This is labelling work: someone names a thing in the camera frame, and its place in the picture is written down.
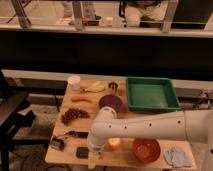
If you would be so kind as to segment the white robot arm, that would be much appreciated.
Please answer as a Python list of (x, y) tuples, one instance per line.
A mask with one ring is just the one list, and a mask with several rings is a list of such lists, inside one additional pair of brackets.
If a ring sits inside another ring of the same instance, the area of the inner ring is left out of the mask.
[(201, 171), (213, 169), (213, 110), (177, 111), (118, 119), (113, 108), (101, 108), (87, 137), (89, 150), (100, 152), (108, 138), (121, 137), (206, 143)]

